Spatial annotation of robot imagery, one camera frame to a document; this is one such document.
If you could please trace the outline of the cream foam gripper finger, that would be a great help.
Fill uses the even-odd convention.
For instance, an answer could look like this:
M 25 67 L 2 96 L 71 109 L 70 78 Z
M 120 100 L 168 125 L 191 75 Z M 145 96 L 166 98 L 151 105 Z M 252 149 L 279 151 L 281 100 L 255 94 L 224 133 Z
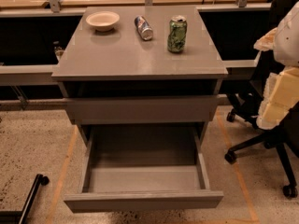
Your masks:
M 270 130 L 299 101 L 299 34 L 292 28 L 274 28 L 258 39 L 254 48 L 273 50 L 274 60 L 283 65 L 281 72 L 268 75 L 258 111 L 257 126 Z

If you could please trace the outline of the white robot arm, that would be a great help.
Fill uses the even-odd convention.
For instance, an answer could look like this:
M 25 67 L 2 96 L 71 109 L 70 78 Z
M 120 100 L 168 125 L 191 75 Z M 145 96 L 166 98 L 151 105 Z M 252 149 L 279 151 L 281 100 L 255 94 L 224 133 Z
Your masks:
M 278 126 L 299 101 L 299 2 L 279 25 L 254 44 L 258 51 L 272 50 L 276 62 L 284 65 L 265 82 L 257 125 L 264 130 Z

